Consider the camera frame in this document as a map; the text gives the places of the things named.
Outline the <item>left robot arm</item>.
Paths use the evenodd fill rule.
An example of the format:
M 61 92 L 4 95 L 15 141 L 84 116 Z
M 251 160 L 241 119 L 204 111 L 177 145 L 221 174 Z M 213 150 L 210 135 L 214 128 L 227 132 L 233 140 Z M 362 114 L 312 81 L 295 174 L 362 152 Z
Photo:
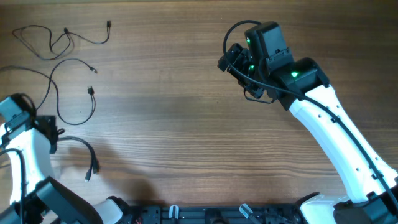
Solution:
M 55 180 L 50 151 L 57 146 L 53 116 L 37 116 L 33 101 L 16 93 L 1 102 L 1 154 L 9 156 L 13 190 L 1 223 L 123 223 L 128 205 L 116 197 L 91 205 Z

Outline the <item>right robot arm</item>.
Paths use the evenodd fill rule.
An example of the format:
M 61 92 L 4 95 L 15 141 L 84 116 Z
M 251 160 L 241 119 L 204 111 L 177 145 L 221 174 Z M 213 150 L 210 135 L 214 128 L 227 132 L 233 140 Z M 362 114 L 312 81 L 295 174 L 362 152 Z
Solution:
M 320 66 L 295 60 L 278 23 L 251 21 L 247 45 L 223 44 L 218 68 L 230 73 L 249 101 L 278 101 L 312 134 L 336 169 L 343 196 L 310 194 L 295 204 L 303 223 L 396 223 L 397 172 L 350 120 Z

